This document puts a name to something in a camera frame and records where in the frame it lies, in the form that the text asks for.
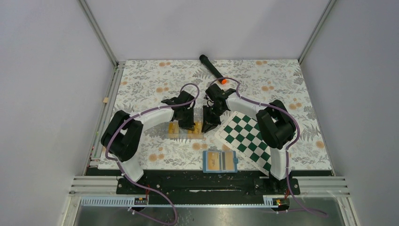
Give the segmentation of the clear box with orange cards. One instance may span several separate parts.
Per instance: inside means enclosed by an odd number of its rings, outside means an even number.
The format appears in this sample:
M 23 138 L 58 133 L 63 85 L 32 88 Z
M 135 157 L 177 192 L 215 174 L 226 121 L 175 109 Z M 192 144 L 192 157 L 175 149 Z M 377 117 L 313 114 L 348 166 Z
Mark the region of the clear box with orange cards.
M 166 138 L 169 139 L 203 139 L 204 134 L 201 132 L 202 122 L 195 121 L 193 130 L 182 129 L 178 126 L 178 122 L 168 122 L 166 127 Z

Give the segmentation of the orange credit card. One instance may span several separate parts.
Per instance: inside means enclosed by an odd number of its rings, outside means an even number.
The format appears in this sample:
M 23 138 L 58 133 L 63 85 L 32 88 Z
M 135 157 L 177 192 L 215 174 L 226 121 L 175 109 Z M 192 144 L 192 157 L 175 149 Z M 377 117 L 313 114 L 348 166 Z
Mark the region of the orange credit card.
M 207 170 L 219 171 L 219 169 L 220 169 L 219 153 L 208 152 L 207 153 Z
M 234 153 L 233 152 L 225 152 L 224 153 L 224 169 L 227 171 L 234 171 Z

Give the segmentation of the blue card holder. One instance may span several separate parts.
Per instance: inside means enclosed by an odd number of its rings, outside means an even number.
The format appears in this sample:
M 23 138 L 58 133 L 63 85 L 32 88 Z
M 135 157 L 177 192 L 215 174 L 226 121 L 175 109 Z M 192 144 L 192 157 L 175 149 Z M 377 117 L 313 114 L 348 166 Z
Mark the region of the blue card holder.
M 208 152 L 217 152 L 217 153 L 219 153 L 219 161 L 220 161 L 220 169 L 219 169 L 219 171 L 207 170 L 207 153 Z M 234 153 L 234 159 L 233 159 L 233 161 L 234 161 L 234 171 L 227 171 L 227 170 L 224 169 L 224 167 L 225 167 L 225 165 L 224 165 L 224 153 L 225 152 L 233 152 Z M 235 151 L 209 151 L 209 150 L 203 151 L 202 171 L 204 173 L 237 173 L 238 172 L 237 165 L 238 165 L 238 158 L 237 158 L 237 155 L 236 155 Z

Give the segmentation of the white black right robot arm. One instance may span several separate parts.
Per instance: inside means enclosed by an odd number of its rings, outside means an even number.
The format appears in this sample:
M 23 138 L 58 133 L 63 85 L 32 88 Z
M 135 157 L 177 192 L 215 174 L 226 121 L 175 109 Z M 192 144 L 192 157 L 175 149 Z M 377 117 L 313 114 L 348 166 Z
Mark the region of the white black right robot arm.
M 275 100 L 263 104 L 239 94 L 238 89 L 222 90 L 217 84 L 205 91 L 213 104 L 203 106 L 203 125 L 201 132 L 207 133 L 221 125 L 220 116 L 225 111 L 237 111 L 257 121 L 262 140 L 271 149 L 270 188 L 276 194 L 288 189 L 286 177 L 289 175 L 289 160 L 283 146 L 299 131 L 297 122 L 287 112 L 284 104 Z

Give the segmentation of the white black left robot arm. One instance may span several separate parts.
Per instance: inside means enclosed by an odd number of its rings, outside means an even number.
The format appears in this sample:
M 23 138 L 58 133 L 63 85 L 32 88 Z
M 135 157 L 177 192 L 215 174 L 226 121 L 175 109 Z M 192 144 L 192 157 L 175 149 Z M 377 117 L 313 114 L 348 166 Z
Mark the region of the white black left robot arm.
M 147 129 L 170 121 L 178 121 L 183 129 L 193 129 L 193 108 L 197 97 L 186 91 L 165 99 L 152 109 L 133 115 L 117 111 L 103 133 L 100 143 L 106 148 L 106 158 L 116 161 L 128 181 L 128 188 L 139 194 L 145 190 L 144 170 L 136 153 L 141 148 L 142 133 Z

